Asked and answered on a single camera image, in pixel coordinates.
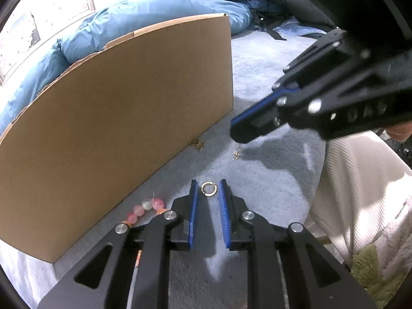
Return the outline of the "person's right hand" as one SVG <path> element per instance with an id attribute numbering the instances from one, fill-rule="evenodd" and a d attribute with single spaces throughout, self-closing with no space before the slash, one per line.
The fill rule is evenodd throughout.
<path id="1" fill-rule="evenodd" d="M 386 133 L 398 142 L 404 142 L 412 135 L 412 121 L 385 128 Z"/>

